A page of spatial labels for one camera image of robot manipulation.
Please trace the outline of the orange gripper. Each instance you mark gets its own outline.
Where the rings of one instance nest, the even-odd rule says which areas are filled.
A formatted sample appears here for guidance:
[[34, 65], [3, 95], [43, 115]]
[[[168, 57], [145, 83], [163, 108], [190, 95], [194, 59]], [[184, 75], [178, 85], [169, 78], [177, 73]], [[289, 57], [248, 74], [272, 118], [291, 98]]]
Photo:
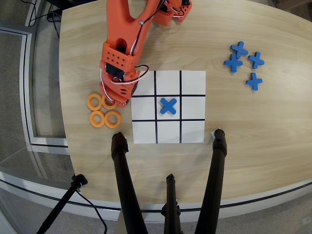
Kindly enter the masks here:
[[134, 68], [130, 72], [124, 72], [119, 68], [104, 62], [100, 62], [101, 78], [103, 83], [100, 84], [100, 91], [106, 95], [110, 102], [114, 102], [116, 107], [124, 108], [129, 103], [138, 82], [123, 84], [139, 77], [139, 71]]

